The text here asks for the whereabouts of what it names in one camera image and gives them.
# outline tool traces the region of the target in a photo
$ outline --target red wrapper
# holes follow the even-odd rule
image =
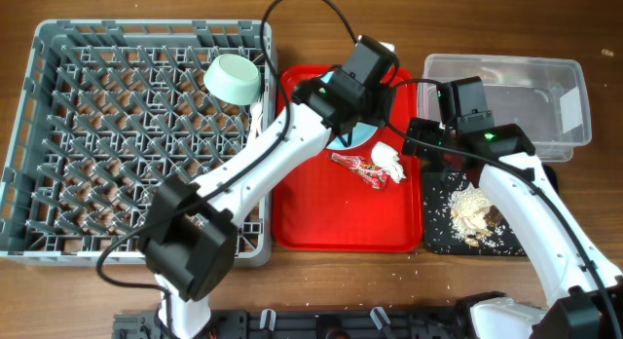
[[[356,173],[374,189],[383,189],[387,184],[389,174],[363,157],[331,153],[329,159]]]

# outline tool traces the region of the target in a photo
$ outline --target table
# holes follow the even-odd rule
[[[0,155],[4,159],[36,25],[43,19],[259,19],[273,0],[0,0]],[[421,75],[432,53],[572,58],[582,65],[593,140],[556,164],[561,195],[587,235],[623,266],[623,10],[621,0],[333,0],[355,33],[394,43],[401,65]],[[279,68],[343,63],[351,41],[312,0],[271,15]],[[613,51],[607,56],[602,50]],[[110,267],[119,279],[152,282],[142,266]],[[213,309],[349,310],[447,305],[490,290],[544,306],[526,258],[291,252],[234,270],[213,291]],[[0,261],[0,337],[110,338],[119,311],[155,309],[153,290],[105,284],[93,268],[24,267]]]

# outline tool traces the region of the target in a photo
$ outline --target plastic container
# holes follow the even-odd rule
[[[275,82],[265,72],[259,27],[258,20],[205,19],[39,24],[0,183],[0,257],[92,265],[143,223],[165,177],[190,181],[236,155],[246,144],[248,106],[218,101],[201,79],[219,56],[249,59],[266,85],[266,128]],[[268,25],[266,40],[276,63]],[[269,260],[270,198],[240,227],[236,266]],[[130,240],[107,262],[144,259]]]
[[[571,159],[591,141],[591,113],[582,68],[574,60],[523,56],[430,55],[424,78],[448,82],[480,76],[496,125],[515,123],[546,162]],[[418,113],[439,121],[433,86],[419,85]]]
[[[299,82],[324,73],[329,66],[299,65],[285,71],[281,82],[288,94]],[[393,83],[410,79],[400,69]],[[416,87],[400,88],[391,122],[405,130],[416,116]],[[277,110],[283,108],[279,98]],[[398,152],[403,139],[388,128],[341,155],[370,158],[378,141]],[[405,252],[421,241],[420,161],[400,156],[406,179],[391,179],[376,190],[361,177],[332,162],[325,149],[293,169],[273,190],[273,235],[283,246],[297,250]]]

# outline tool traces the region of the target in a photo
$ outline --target clear plastic bin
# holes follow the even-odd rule
[[[430,55],[424,78],[448,82],[480,76],[496,125],[519,125],[543,161],[571,159],[591,141],[591,113],[582,68],[575,60],[522,56]],[[421,84],[418,114],[439,121],[434,86]]]

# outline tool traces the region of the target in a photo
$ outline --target dish rack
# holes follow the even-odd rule
[[[0,257],[29,265],[93,265],[144,222],[156,187],[190,182],[246,144],[248,106],[217,99],[203,72],[237,54],[263,74],[265,129],[275,80],[258,20],[46,20],[37,27],[0,183]],[[276,63],[271,29],[265,41]],[[271,255],[271,197],[238,231],[236,266]],[[199,216],[202,226],[207,221]],[[140,264],[137,239],[108,263]]]

